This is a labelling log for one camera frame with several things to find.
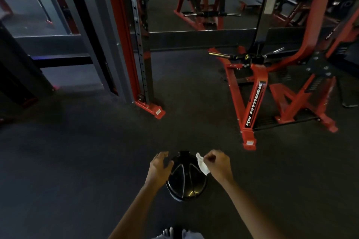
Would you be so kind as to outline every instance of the forearm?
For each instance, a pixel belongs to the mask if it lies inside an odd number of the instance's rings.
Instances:
[[[228,193],[254,239],[285,238],[254,205],[249,196],[240,189],[235,181],[226,181],[222,183],[222,186]]]
[[[156,193],[157,190],[154,187],[144,185],[108,239],[139,238]]]

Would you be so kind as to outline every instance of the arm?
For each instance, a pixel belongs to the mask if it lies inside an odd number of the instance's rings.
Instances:
[[[234,181],[227,155],[219,150],[212,150],[204,156],[204,163],[231,198],[254,239],[285,238]]]
[[[108,239],[137,239],[140,237],[152,200],[171,173],[173,161],[170,161],[166,168],[163,166],[163,159],[167,156],[168,152],[160,152],[153,158],[144,186]]]

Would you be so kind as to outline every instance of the white tissue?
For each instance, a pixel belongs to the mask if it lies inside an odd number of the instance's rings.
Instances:
[[[200,167],[200,170],[202,171],[203,174],[205,174],[207,176],[210,171],[209,171],[208,167],[206,166],[206,164],[203,162],[203,157],[199,153],[197,153],[196,158],[197,158],[198,166]]]

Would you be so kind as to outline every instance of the red gym machine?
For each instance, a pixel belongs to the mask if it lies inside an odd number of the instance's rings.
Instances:
[[[224,16],[240,16],[238,13],[225,12],[225,0],[215,0],[214,4],[209,4],[209,0],[188,0],[191,11],[182,12],[184,1],[178,0],[174,13],[196,30],[206,30],[207,28],[222,30]]]
[[[261,52],[275,3],[276,0],[263,1],[256,35],[248,51],[244,47],[239,47],[238,55],[221,54],[216,49],[210,49],[209,52],[211,55],[218,56],[225,67],[246,150],[256,150],[257,141],[254,137],[254,130],[260,129],[256,127],[256,117],[268,85],[279,110],[279,115],[275,117],[275,124],[272,126],[308,121],[308,118],[300,120],[297,117],[301,110],[307,110],[312,114],[313,119],[320,121],[331,132],[338,130],[335,122],[325,114],[330,93],[336,83],[335,76],[340,72],[329,62],[328,58],[334,55],[339,43],[352,41],[359,34],[356,28],[359,16],[357,3],[356,7],[353,6],[346,21],[340,23],[325,38],[325,42],[317,44],[328,0],[313,0],[300,49],[294,53],[278,50],[263,55]],[[269,83],[268,80],[269,74],[278,73],[289,65],[302,65],[303,71],[308,74],[305,84],[297,93],[282,83]],[[244,68],[250,68],[253,72],[253,76],[246,78],[247,82],[253,83],[247,105],[244,103],[235,75],[235,71]],[[314,92],[319,92],[316,105],[313,105],[310,100]]]

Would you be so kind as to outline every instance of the black rubber floor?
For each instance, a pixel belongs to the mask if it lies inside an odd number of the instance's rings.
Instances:
[[[245,151],[222,66],[205,50],[153,54],[157,120],[121,106],[101,88],[92,65],[46,68],[61,88],[0,129],[0,238],[105,239],[143,184],[161,150],[221,149],[233,173],[289,237],[357,238],[358,109],[328,115],[333,134],[311,121],[256,133]],[[66,86],[69,83],[77,86]],[[347,79],[346,87],[358,82]],[[226,193],[209,178],[198,200],[175,201],[163,188],[151,207],[145,238],[180,225],[211,238],[251,238]]]

